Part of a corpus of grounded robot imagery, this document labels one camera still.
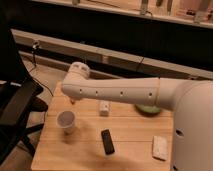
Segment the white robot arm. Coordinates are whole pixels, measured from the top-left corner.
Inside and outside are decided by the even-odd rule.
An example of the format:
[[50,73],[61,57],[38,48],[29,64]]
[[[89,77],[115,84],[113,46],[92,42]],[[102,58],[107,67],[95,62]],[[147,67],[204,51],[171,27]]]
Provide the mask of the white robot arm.
[[91,79],[70,65],[61,91],[82,98],[156,106],[173,112],[171,171],[213,171],[213,81],[172,78]]

